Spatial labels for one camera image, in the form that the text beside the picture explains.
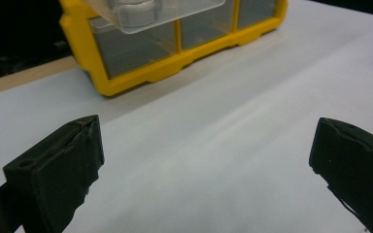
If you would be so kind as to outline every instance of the yellow storage bin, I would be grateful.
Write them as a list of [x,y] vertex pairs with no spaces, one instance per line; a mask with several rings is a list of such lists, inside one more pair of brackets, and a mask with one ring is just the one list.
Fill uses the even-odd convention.
[[123,34],[81,0],[60,0],[60,20],[78,64],[111,96],[180,72],[218,50],[243,46],[284,20],[287,0],[226,0],[217,8]]

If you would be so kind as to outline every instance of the plastic organizer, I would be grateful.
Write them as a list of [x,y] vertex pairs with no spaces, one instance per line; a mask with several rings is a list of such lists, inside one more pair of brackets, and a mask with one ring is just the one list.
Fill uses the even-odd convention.
[[125,34],[222,5],[225,0],[83,0]]
[[60,0],[60,23],[78,64],[107,96],[160,81],[194,60],[257,39],[283,22],[288,5],[287,0],[225,0],[219,7],[125,34],[83,1]]

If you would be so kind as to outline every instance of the yellow plastic frame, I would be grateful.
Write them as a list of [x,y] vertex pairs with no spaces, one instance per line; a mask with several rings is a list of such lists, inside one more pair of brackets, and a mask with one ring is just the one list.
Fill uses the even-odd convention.
[[190,50],[183,50],[181,43],[181,24],[175,20],[175,54],[133,71],[108,78],[100,52],[92,34],[88,19],[98,17],[81,0],[60,0],[64,14],[60,20],[65,36],[82,69],[89,72],[93,84],[99,93],[112,96],[141,83],[155,83],[180,72],[194,60],[212,54],[218,50],[234,46],[243,46],[256,40],[262,34],[277,28],[284,20],[288,0],[277,0],[275,15],[260,23],[244,29],[238,29],[240,0],[234,0],[232,30],[225,36]]

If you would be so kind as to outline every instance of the white table surface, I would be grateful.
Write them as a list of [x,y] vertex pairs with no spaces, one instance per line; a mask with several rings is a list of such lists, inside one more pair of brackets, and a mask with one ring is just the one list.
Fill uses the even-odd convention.
[[373,133],[373,16],[290,0],[277,31],[115,98],[80,69],[0,92],[0,184],[95,114],[106,163],[65,232],[358,233],[308,158],[319,117]]

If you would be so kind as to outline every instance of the dark background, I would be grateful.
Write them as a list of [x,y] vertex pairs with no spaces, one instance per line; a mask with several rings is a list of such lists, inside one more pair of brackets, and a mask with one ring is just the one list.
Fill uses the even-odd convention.
[[[373,14],[373,0],[313,1]],[[0,77],[71,54],[61,14],[58,0],[0,0]]]

